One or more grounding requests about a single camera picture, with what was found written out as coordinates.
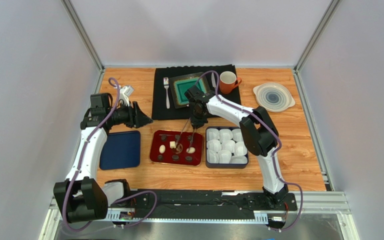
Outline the metal serving tongs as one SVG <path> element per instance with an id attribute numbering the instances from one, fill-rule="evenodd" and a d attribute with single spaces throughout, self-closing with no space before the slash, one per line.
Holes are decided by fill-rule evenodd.
<path id="1" fill-rule="evenodd" d="M 188 140 L 188 142 L 189 142 L 189 145 L 188 145 L 187 148 L 192 147 L 192 144 L 193 144 L 193 141 L 194 141 L 194 134 L 195 134 L 195 132 L 196 132 L 197 129 L 192 125 L 191 118 L 189 118 L 189 119 L 186 121 L 185 125 L 183 126 L 182 131 L 180 132 L 180 135 L 181 135 L 180 139 L 176 140 L 176 148 L 178 147 L 178 145 L 179 145 L 179 143 L 180 143 L 180 140 L 181 140 L 181 138 L 182 138 L 182 134 L 185 133 L 185 130 L 186 130 L 186 128 L 187 128 L 188 125 L 190 125 L 190 126 L 192 127 L 192 132 L 191 132 L 191 134 L 190 134 L 190 135 L 192 135 L 192 140 L 188 140 L 188 139 L 187 139 L 188 136 L 185 136 L 184 138 L 185 138 L 186 140 Z"/>

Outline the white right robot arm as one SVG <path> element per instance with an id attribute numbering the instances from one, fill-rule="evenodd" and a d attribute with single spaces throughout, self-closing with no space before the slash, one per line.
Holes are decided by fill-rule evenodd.
<path id="1" fill-rule="evenodd" d="M 283 205 L 289 190 L 278 161 L 279 134 L 267 110 L 261 106 L 253 109 L 236 104 L 213 91 L 204 93 L 196 86 L 189 88 L 184 95 L 189 102 L 193 129 L 207 124 L 209 115 L 221 117 L 239 127 L 246 149 L 258 160 L 263 176 L 264 202 L 272 209 Z"/>

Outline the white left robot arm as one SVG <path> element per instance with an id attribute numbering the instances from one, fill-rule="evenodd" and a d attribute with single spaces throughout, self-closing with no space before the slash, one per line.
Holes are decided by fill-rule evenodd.
<path id="1" fill-rule="evenodd" d="M 100 187 L 96 181 L 98 164 L 113 126 L 141 128 L 153 123 L 136 101 L 112 105 L 109 93 L 90 96 L 91 106 L 82 122 L 81 143 L 73 166 L 62 182 L 55 183 L 53 196 L 66 224 L 90 223 L 107 216 L 108 208 L 125 195 L 128 183 L 111 180 Z"/>

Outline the white oval chocolate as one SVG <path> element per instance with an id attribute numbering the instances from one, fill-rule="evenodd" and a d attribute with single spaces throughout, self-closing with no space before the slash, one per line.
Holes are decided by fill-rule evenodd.
<path id="1" fill-rule="evenodd" d="M 186 152 L 187 152 L 188 154 L 193 154 L 193 153 L 196 152 L 196 149 L 195 149 L 194 147 L 189 147 L 189 148 L 186 149 Z"/>
<path id="2" fill-rule="evenodd" d="M 166 151 L 166 146 L 165 145 L 161 145 L 159 147 L 158 151 L 159 151 L 160 154 L 163 154 Z"/>

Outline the red lacquer chocolate tray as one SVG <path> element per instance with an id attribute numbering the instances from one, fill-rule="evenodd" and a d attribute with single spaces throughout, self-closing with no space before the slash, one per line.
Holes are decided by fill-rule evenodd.
<path id="1" fill-rule="evenodd" d="M 170 142 L 175 141 L 175 135 L 180 135 L 179 131 L 170 131 L 170 130 L 157 130 L 153 134 L 149 159 L 154 163 L 161 164 L 174 164 L 174 165 L 183 165 L 183 166 L 199 166 L 203 159 L 203 148 L 204 148 L 204 136 L 199 133 L 194 134 L 193 143 L 191 147 L 195 148 L 195 153 L 188 154 L 187 147 L 189 146 L 189 141 L 185 139 L 186 136 L 189 136 L 192 132 L 184 132 L 182 138 L 179 141 L 179 145 L 176 148 L 170 148 Z M 161 140 L 161 135 L 167 135 L 166 141 Z M 159 153 L 159 147 L 165 145 L 166 151 L 163 154 Z M 163 155 L 163 161 L 160 162 L 157 160 L 158 155 Z M 179 161 L 173 161 L 172 155 L 178 155 Z M 191 156 L 193 158 L 192 162 L 187 162 L 185 160 L 186 156 Z"/>

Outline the cream cube chocolate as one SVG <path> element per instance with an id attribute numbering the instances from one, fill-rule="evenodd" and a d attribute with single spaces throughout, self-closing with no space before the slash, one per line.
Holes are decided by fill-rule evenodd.
<path id="1" fill-rule="evenodd" d="M 175 148 L 176 148 L 176 142 L 175 142 L 175 141 L 170 141 L 170 142 L 169 142 L 169 147 L 170 147 L 171 149 L 175 149 Z"/>

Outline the black cloth placemat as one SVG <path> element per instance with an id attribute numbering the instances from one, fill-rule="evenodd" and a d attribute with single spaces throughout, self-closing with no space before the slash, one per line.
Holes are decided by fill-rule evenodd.
<path id="1" fill-rule="evenodd" d="M 153 120 L 186 120 L 190 117 L 188 107 L 176 109 L 172 94 L 169 93 L 170 108 L 166 107 L 166 90 L 164 88 L 163 78 L 174 78 L 195 73 L 204 73 L 210 70 L 216 71 L 218 74 L 223 72 L 237 73 L 236 67 L 232 64 L 216 65 L 216 66 L 172 66 L 165 68 L 157 68 L 154 74 L 153 83 L 153 99 L 152 114 Z"/>

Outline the white paper cup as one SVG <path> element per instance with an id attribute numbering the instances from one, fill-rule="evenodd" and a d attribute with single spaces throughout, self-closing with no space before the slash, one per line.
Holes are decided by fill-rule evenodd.
<path id="1" fill-rule="evenodd" d="M 234 145 L 234 155 L 235 156 L 245 156 L 248 153 L 248 150 L 243 141 L 236 142 Z"/>
<path id="2" fill-rule="evenodd" d="M 207 162 L 209 164 L 218 164 L 219 163 L 218 153 L 211 150 L 211 149 L 208 149 L 207 150 Z"/>
<path id="3" fill-rule="evenodd" d="M 232 156 L 229 162 L 232 165 L 246 165 L 248 163 L 248 158 L 246 156 Z"/>
<path id="4" fill-rule="evenodd" d="M 222 149 L 221 142 L 218 139 L 209 140 L 206 143 L 206 147 L 208 150 L 214 151 L 216 153 Z"/>
<path id="5" fill-rule="evenodd" d="M 232 153 L 225 149 L 220 150 L 217 155 L 219 164 L 229 164 L 232 158 Z"/>
<path id="6" fill-rule="evenodd" d="M 232 139 L 238 143 L 243 141 L 243 135 L 240 128 L 235 128 L 231 130 L 232 132 Z"/>
<path id="7" fill-rule="evenodd" d="M 220 132 L 217 128 L 208 128 L 206 130 L 206 140 L 209 142 L 211 140 L 219 140 Z"/>
<path id="8" fill-rule="evenodd" d="M 230 129 L 224 128 L 219 130 L 219 141 L 225 143 L 227 141 L 233 140 L 233 133 Z"/>
<path id="9" fill-rule="evenodd" d="M 221 143 L 221 149 L 229 151 L 231 154 L 233 154 L 235 152 L 235 145 L 236 142 L 230 139 Z"/>

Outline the teal square plate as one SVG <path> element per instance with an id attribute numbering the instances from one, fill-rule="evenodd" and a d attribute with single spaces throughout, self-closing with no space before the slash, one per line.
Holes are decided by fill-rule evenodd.
<path id="1" fill-rule="evenodd" d="M 169 88 L 176 109 L 187 107 L 189 101 L 185 96 L 186 91 L 193 87 L 203 72 L 191 73 L 169 78 Z"/>

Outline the silver table knife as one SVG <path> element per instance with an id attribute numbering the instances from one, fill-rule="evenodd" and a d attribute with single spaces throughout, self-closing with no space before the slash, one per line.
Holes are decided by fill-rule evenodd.
<path id="1" fill-rule="evenodd" d="M 214 88 L 214 91 L 216 92 L 217 90 L 217 81 L 216 81 L 216 73 L 213 72 L 211 74 L 211 84 L 212 84 L 212 87 Z"/>

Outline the dark blue box lid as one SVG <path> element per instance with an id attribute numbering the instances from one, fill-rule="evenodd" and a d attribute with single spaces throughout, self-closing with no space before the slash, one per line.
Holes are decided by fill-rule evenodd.
<path id="1" fill-rule="evenodd" d="M 141 162 L 141 133 L 110 133 L 103 146 L 99 168 L 104 171 L 136 168 Z"/>

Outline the orange ceramic mug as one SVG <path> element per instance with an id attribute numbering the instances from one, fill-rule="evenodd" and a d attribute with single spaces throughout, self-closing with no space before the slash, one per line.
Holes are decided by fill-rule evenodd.
<path id="1" fill-rule="evenodd" d="M 222 72 L 219 78 L 219 89 L 223 94 L 230 94 L 242 83 L 242 78 L 237 77 L 237 75 L 231 71 Z"/>

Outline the silver fork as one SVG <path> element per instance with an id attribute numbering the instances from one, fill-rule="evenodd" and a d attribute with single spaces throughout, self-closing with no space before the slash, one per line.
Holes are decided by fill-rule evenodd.
<path id="1" fill-rule="evenodd" d="M 170 99 L 169 99 L 170 84 L 169 84 L 169 78 L 168 77 L 163 78 L 163 84 L 164 84 L 164 89 L 165 89 L 165 105 L 166 105 L 166 108 L 169 109 L 171 105 L 170 105 Z"/>

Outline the dark blue box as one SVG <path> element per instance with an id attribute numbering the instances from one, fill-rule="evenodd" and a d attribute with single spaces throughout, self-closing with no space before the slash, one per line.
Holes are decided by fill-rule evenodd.
<path id="1" fill-rule="evenodd" d="M 209 128 L 215 128 L 215 129 L 230 129 L 230 130 L 233 130 L 233 129 L 239 129 L 239 127 L 232 127 L 232 126 L 210 126 L 208 127 L 207 129 Z M 207 139 L 206 139 L 206 160 L 205 160 L 205 164 L 208 168 L 213 168 L 213 169 L 244 169 L 248 163 L 249 163 L 249 153 L 247 151 L 247 154 L 245 155 L 248 159 L 248 163 L 247 164 L 210 164 L 207 162 Z"/>

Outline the white round lid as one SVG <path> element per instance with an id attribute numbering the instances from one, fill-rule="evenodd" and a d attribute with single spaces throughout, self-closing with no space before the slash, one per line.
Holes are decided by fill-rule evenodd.
<path id="1" fill-rule="evenodd" d="M 264 83 L 255 86 L 252 91 L 257 103 L 269 112 L 281 113 L 296 104 L 290 91 L 279 83 Z"/>

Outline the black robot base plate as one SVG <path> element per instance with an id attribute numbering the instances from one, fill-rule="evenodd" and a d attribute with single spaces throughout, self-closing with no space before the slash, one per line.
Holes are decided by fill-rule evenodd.
<path id="1" fill-rule="evenodd" d="M 255 218 L 257 211 L 284 215 L 299 208 L 293 193 L 275 208 L 265 203 L 261 191 L 138 189 L 131 193 L 137 196 L 109 207 L 108 219 L 248 221 Z"/>

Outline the aluminium frame rail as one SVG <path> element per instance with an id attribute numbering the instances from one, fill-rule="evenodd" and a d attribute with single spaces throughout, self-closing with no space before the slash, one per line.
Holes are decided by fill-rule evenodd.
<path id="1" fill-rule="evenodd" d="M 39 239 L 315 239 L 357 240 L 341 191 L 290 192 L 270 206 L 262 191 L 133 189 L 106 216 L 80 232 L 68 230 L 55 200 Z"/>

